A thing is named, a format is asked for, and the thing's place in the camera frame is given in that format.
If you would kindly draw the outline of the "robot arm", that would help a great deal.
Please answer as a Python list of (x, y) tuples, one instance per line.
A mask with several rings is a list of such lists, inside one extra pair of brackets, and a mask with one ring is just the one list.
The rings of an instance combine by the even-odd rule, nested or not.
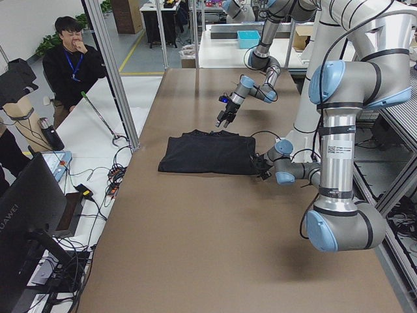
[(222, 123), (224, 127), (232, 123), (238, 109), (243, 104), (245, 98), (251, 95), (266, 103), (277, 101), (278, 95), (274, 87), (276, 80), (281, 73), (278, 60), (269, 54), (269, 49), (273, 43), (278, 25), (287, 16), (292, 17), (297, 22), (308, 21), (317, 6), (310, 1), (268, 1), (264, 11), (265, 22), (261, 38), (258, 45), (250, 50), (248, 57), (248, 67), (252, 70), (259, 70), (265, 73), (265, 80), (262, 85), (256, 85), (254, 80), (242, 75), (236, 89), (230, 94), (224, 94), (219, 98), (220, 102), (225, 103), (216, 119), (216, 126)]
[(325, 41), (309, 62), (309, 99), (322, 117), (318, 162), (291, 161), (287, 140), (252, 158), (262, 178), (275, 169), (281, 185), (307, 179), (318, 188), (306, 212), (312, 245), (322, 252), (365, 250), (380, 245), (386, 226), (381, 214), (352, 191), (356, 116), (402, 104), (411, 96), (409, 46), (416, 8), (398, 1), (276, 1), (271, 12), (298, 22), (321, 11), (317, 38)]

